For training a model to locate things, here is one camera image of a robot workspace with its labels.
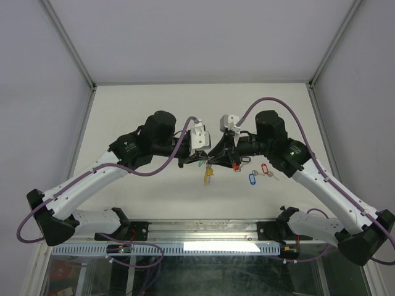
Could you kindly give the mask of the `keyring with yellow handle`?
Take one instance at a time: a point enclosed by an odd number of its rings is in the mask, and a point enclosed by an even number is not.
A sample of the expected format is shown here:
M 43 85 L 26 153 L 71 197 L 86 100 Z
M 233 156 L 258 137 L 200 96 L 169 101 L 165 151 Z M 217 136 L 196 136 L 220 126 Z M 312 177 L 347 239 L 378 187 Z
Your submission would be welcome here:
M 202 165 L 204 165 L 205 167 L 204 185 L 208 186 L 210 184 L 211 177 L 214 175 L 214 169 L 212 168 L 212 164 L 210 163 L 210 158 L 202 161 Z

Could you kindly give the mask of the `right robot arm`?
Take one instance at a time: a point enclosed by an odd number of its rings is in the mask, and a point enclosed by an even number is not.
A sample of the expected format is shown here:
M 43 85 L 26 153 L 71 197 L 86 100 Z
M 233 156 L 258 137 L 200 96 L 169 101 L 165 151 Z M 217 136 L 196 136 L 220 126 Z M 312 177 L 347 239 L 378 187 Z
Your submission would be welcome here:
M 394 215 L 369 206 L 327 172 L 304 143 L 288 137 L 285 122 L 276 111 L 259 112 L 255 124 L 256 133 L 244 131 L 235 141 L 234 124 L 228 115 L 223 116 L 223 136 L 209 152 L 208 163 L 237 170 L 243 158 L 263 155 L 272 167 L 308 189 L 335 215 L 325 218 L 282 207 L 276 233 L 284 239 L 300 235 L 326 242 L 350 262 L 365 265 L 386 241 Z

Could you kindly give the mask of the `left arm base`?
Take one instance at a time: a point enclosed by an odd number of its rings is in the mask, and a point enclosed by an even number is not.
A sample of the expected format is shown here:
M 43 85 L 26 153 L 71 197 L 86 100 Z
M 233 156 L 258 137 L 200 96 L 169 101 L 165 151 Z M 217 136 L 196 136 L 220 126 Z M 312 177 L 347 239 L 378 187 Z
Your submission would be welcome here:
M 106 238 L 100 235 L 111 237 L 120 241 L 132 241 L 132 242 L 146 242 L 148 239 L 149 225 L 148 221 L 131 221 L 124 214 L 123 210 L 118 207 L 113 207 L 111 210 L 116 214 L 116 221 L 120 223 L 114 231 L 104 232 L 100 231 L 95 234 L 94 239 L 96 241 L 103 241 Z

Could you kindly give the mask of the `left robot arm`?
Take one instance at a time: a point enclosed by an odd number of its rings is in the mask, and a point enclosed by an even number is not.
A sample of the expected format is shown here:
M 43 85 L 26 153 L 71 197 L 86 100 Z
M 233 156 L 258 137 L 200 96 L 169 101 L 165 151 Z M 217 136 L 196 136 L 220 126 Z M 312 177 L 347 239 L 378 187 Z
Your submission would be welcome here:
M 164 170 L 173 159 L 179 168 L 207 158 L 210 134 L 202 121 L 189 117 L 175 136 L 176 118 L 160 110 L 135 131 L 119 136 L 81 173 L 45 192 L 27 194 L 33 217 L 48 246 L 57 246 L 74 235 L 93 234 L 96 239 L 127 239 L 130 220 L 117 207 L 100 212 L 80 210 L 80 205 L 104 187 L 128 174 L 149 177 Z

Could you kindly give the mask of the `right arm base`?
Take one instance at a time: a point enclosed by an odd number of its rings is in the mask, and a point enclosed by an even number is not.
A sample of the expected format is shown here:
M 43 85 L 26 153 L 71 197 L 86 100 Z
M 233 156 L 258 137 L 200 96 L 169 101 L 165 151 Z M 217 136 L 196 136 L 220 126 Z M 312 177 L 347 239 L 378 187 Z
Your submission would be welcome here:
M 256 223 L 258 241 L 274 241 L 279 244 L 286 244 L 287 241 L 297 241 L 297 234 L 290 229 L 288 221 L 292 215 L 300 212 L 299 209 L 282 206 L 280 210 L 280 215 L 274 220 L 258 221 Z

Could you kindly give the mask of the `blue tag key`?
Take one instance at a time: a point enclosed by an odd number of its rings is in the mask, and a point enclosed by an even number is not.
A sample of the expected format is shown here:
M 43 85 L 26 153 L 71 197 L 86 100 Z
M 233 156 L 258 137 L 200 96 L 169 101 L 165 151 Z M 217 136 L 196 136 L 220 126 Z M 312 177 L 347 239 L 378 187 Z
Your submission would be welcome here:
M 252 170 L 251 173 L 249 174 L 248 178 L 249 178 L 249 183 L 250 185 L 254 186 L 257 184 L 257 178 L 260 176 L 265 176 L 264 173 L 261 173 L 257 170 Z

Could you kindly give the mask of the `aluminium mounting rail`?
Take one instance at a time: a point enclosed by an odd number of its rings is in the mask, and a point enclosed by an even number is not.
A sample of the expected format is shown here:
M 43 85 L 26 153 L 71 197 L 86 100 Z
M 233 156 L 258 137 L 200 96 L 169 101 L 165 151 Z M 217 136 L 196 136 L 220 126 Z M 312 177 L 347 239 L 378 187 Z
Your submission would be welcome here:
M 295 243 L 296 235 L 277 225 L 274 219 L 169 220 L 131 219 L 129 230 L 120 239 L 153 244 L 186 241 L 273 242 L 274 230 L 282 230 L 282 240 Z

